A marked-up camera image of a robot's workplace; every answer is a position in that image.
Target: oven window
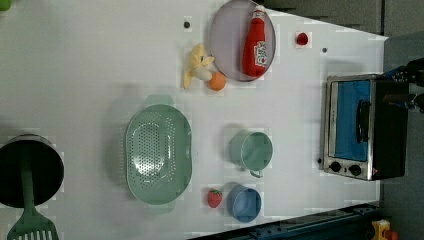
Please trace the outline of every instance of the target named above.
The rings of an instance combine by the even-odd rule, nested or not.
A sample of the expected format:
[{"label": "oven window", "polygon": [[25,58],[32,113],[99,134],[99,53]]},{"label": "oven window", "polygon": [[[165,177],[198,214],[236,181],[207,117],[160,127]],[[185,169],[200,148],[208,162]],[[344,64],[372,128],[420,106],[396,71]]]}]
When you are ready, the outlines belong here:
[{"label": "oven window", "polygon": [[357,141],[356,119],[359,102],[370,102],[370,81],[338,82],[334,157],[367,161],[368,143]]}]

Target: small blue bowl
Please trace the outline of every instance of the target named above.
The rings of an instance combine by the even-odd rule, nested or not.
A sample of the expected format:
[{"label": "small blue bowl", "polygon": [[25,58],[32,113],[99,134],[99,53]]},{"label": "small blue bowl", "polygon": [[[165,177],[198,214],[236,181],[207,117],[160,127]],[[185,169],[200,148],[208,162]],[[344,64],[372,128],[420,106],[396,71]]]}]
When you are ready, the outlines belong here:
[{"label": "small blue bowl", "polygon": [[240,222],[253,221],[261,211],[261,196],[251,188],[238,185],[228,194],[227,209]]}]

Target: spatula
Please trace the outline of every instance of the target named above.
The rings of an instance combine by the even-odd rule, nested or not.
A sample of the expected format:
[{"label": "spatula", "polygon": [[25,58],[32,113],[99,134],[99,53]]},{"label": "spatula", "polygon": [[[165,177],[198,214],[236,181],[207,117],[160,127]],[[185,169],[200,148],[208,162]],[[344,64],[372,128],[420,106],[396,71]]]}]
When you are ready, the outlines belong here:
[{"label": "spatula", "polygon": [[7,240],[59,240],[54,223],[35,209],[32,170],[28,156],[22,156],[20,164],[25,208],[21,218],[7,234]]}]

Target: white tabletop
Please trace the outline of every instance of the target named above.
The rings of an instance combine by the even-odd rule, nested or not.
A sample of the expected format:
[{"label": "white tabletop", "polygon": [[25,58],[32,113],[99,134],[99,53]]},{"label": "white tabletop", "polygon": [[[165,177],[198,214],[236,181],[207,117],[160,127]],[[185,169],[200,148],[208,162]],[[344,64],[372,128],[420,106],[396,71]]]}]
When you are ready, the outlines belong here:
[{"label": "white tabletop", "polygon": [[[316,160],[326,77],[381,72],[385,38],[267,10],[277,50],[262,80],[229,80],[219,93],[193,80],[184,90],[184,58],[207,41],[223,3],[16,0],[0,13],[0,143],[35,133],[63,154],[62,188],[38,207],[62,240],[192,238],[379,199],[379,182],[326,174]],[[312,48],[295,48],[297,31],[312,33]],[[191,182],[165,207],[132,196],[124,171],[125,128],[158,93],[174,98],[193,134]],[[229,162],[240,128],[272,138],[261,179]],[[210,187],[226,195],[235,183],[263,197],[251,223],[229,216],[225,197],[218,209],[205,203]],[[0,239],[21,213],[0,205]]]}]

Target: green mug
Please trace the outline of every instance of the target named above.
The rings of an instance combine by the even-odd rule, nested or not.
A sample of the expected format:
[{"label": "green mug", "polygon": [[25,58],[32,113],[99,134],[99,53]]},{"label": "green mug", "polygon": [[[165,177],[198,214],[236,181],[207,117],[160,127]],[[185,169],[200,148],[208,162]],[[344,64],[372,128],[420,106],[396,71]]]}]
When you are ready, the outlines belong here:
[{"label": "green mug", "polygon": [[230,142],[231,160],[250,170],[254,177],[263,177],[262,170],[272,158],[271,139],[261,132],[242,130]]}]

